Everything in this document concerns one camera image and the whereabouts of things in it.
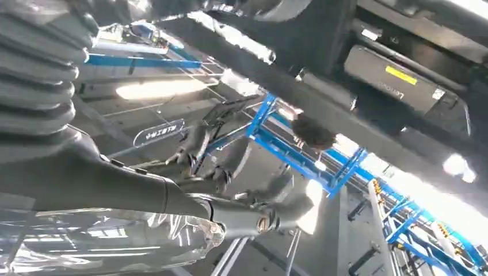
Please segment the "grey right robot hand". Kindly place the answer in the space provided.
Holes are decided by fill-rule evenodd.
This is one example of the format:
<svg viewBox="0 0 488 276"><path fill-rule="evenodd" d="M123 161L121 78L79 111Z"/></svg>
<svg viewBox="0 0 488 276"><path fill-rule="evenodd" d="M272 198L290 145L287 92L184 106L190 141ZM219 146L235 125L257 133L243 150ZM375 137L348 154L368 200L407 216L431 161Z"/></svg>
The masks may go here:
<svg viewBox="0 0 488 276"><path fill-rule="evenodd" d="M187 215L216 222L232 236L257 236L293 227L313 202L303 195L288 205L252 208L201 195L191 197L171 179L108 160L87 133L68 126L47 136L1 134L1 207Z"/></svg>

